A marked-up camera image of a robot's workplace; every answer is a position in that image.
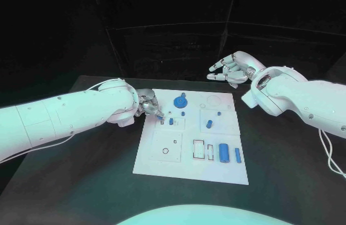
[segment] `white cable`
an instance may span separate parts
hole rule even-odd
[[[17,154],[15,156],[7,158],[5,160],[1,160],[1,161],[0,161],[0,164],[4,163],[4,162],[7,162],[7,161],[11,160],[13,158],[21,156],[23,154],[27,154],[28,152],[33,152],[33,151],[36,151],[36,150],[46,149],[46,148],[50,148],[50,147],[53,147],[53,146],[57,146],[57,145],[63,144],[73,136],[75,136],[75,134],[73,134],[65,141],[62,141],[62,142],[59,142],[59,143],[56,143],[56,144],[53,144],[53,145],[43,146],[43,147],[39,147],[39,148],[34,148],[34,149],[31,149],[31,150],[28,150],[28,151],[21,152],[21,153]]]
[[[328,150],[327,150],[327,147],[325,147],[325,144],[324,144],[324,141],[323,141],[321,132],[323,132],[323,135],[325,136],[325,139],[327,139],[327,142],[328,142]],[[327,155],[327,166],[334,173],[340,174],[346,178],[346,173],[341,171],[341,169],[338,168],[334,160],[331,159],[333,145],[331,145],[331,142],[330,142],[330,138],[328,138],[325,132],[320,129],[318,129],[318,138],[320,138],[320,141],[321,141],[321,144],[323,144],[323,147],[324,147],[324,151],[325,151],[325,155]],[[334,167],[337,168],[338,171],[336,171],[331,168],[330,162],[333,163],[333,165],[334,165]]]
[[[93,87],[96,87],[98,85],[103,84],[105,82],[116,81],[116,80],[118,80],[118,78],[114,78],[114,79],[105,80],[105,81],[99,82],[98,84],[95,84],[92,87],[89,87],[85,91],[90,90]]]

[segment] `dark table surface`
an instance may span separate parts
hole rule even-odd
[[[70,92],[108,77],[80,76]],[[346,180],[327,167],[318,131],[287,111],[269,116],[240,100],[249,86],[125,79],[134,88],[232,93],[249,185],[132,174],[145,116],[30,152],[0,197],[0,224],[111,225],[165,206],[233,207],[292,224],[344,224]],[[330,135],[346,170],[346,142]]]

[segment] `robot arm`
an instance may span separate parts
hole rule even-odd
[[[245,52],[238,51],[225,57],[210,68],[223,73],[209,74],[210,80],[226,80],[236,88],[250,79],[250,89],[242,96],[249,108],[256,105],[278,116],[292,110],[302,121],[323,131],[346,138],[346,86],[327,81],[307,81],[304,76],[288,67],[265,67]]]
[[[164,116],[154,91],[135,90],[119,78],[85,91],[5,107],[0,109],[0,161],[105,122],[131,125],[141,113]]]

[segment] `blue object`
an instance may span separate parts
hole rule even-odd
[[[217,145],[217,152],[219,152],[219,161],[222,163],[229,163],[229,145],[220,143]]]
[[[235,149],[235,158],[236,158],[236,162],[240,164],[242,163],[242,159],[240,159],[239,148]]]
[[[187,100],[186,100],[186,94],[184,93],[181,93],[181,95],[178,97],[176,97],[176,99],[173,101],[173,104],[178,109],[186,107]]]
[[[207,121],[207,124],[206,124],[206,128],[207,128],[207,129],[212,127],[212,123],[213,123],[213,121],[209,120],[209,121]]]

